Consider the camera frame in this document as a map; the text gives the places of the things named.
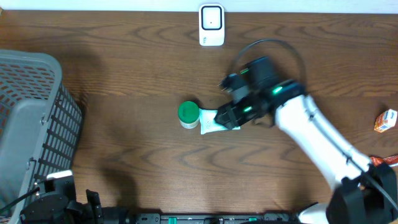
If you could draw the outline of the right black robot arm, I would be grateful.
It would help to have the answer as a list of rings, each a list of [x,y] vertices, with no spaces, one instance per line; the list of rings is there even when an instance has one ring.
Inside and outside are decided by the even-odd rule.
[[[303,84],[280,80],[268,58],[227,75],[220,85],[232,100],[220,106],[215,122],[234,129],[271,115],[324,176],[333,192],[327,204],[314,203],[293,216],[299,223],[391,223],[397,220],[397,178],[375,166],[325,118]]]

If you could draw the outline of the teal wet wipes pack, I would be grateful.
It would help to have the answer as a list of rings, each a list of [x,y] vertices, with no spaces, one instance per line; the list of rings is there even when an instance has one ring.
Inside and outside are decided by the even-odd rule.
[[[228,129],[215,122],[215,116],[217,110],[204,110],[200,109],[200,124],[201,124],[201,134],[227,131]]]

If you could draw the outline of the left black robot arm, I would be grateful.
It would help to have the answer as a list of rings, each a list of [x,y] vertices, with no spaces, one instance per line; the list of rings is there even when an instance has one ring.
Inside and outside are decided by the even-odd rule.
[[[39,197],[20,212],[22,223],[104,223],[98,194],[88,192],[88,202],[76,200],[73,176],[49,178],[39,183]]]

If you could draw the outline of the orange Kleenex tissue pack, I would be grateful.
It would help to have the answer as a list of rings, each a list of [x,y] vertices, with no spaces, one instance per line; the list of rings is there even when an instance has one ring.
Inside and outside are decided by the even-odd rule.
[[[383,133],[384,131],[393,128],[396,125],[396,121],[397,111],[388,109],[376,118],[374,130],[379,133]]]

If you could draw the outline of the red Top chocolate bar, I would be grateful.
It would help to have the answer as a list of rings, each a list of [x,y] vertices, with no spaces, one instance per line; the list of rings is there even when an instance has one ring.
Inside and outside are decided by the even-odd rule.
[[[387,157],[371,156],[371,162],[374,166],[379,166],[383,163],[389,165],[390,167],[395,167],[398,164],[398,155],[394,154]]]

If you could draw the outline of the green lid jar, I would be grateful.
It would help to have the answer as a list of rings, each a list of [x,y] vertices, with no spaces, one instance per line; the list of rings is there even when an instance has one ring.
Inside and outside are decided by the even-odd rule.
[[[184,101],[178,108],[178,118],[183,128],[193,129],[199,124],[200,109],[192,101]]]

